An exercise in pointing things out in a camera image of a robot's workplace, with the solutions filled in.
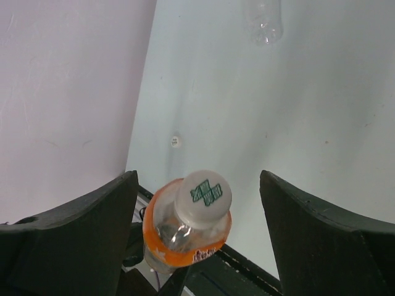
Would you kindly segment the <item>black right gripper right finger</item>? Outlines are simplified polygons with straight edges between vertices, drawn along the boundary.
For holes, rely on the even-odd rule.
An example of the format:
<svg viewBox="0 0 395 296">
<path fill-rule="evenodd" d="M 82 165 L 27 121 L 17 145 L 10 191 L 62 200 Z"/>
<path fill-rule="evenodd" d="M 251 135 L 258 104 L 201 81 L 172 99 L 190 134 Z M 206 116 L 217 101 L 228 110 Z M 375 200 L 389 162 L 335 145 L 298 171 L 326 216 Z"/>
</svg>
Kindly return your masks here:
<svg viewBox="0 0 395 296">
<path fill-rule="evenodd" d="M 269 171 L 260 196 L 284 295 L 393 295 L 394 225 L 304 192 Z"/>
</svg>

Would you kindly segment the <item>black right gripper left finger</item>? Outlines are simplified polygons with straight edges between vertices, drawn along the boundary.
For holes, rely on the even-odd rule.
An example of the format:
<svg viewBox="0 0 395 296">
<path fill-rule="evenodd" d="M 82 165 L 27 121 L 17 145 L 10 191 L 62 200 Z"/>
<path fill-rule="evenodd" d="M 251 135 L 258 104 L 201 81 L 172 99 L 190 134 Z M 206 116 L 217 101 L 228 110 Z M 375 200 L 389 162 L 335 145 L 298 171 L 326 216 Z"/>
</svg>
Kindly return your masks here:
<svg viewBox="0 0 395 296">
<path fill-rule="evenodd" d="M 128 171 L 56 208 L 1 225 L 2 295 L 115 295 L 135 209 Z"/>
</svg>

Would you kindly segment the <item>orange label tea bottle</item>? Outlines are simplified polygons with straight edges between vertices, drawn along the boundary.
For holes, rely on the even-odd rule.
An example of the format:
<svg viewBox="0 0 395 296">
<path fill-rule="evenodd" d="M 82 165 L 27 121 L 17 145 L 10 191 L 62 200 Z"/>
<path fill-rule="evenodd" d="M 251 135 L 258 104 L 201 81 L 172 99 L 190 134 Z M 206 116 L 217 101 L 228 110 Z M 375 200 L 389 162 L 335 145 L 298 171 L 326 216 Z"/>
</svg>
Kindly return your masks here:
<svg viewBox="0 0 395 296">
<path fill-rule="evenodd" d="M 171 274 L 212 256 L 225 244 L 232 225 L 230 210 L 208 229 L 184 224 L 175 213 L 174 204 L 182 180 L 175 179 L 160 188 L 144 212 L 144 259 L 162 274 Z"/>
</svg>

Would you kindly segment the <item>white green-print bottle cap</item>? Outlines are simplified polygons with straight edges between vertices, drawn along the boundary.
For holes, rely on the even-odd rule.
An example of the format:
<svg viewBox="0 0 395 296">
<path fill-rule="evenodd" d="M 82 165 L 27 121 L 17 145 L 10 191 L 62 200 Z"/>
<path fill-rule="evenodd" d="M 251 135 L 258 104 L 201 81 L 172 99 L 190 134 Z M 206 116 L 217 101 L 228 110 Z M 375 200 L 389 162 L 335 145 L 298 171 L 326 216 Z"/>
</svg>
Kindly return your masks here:
<svg viewBox="0 0 395 296">
<path fill-rule="evenodd" d="M 182 145 L 181 137 L 179 134 L 174 134 L 171 138 L 170 144 L 173 148 L 180 148 Z"/>
</svg>

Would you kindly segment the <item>white orange-bottle cap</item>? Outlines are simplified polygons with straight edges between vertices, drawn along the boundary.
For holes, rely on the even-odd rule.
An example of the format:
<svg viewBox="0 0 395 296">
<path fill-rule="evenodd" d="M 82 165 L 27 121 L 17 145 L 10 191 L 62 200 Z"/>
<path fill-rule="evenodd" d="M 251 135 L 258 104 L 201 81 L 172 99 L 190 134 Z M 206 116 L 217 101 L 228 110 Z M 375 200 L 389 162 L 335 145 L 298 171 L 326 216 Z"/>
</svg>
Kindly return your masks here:
<svg viewBox="0 0 395 296">
<path fill-rule="evenodd" d="M 194 229 L 208 229 L 229 212 L 231 202 L 228 182 L 214 171 L 200 170 L 181 181 L 174 201 L 175 213 Z"/>
</svg>

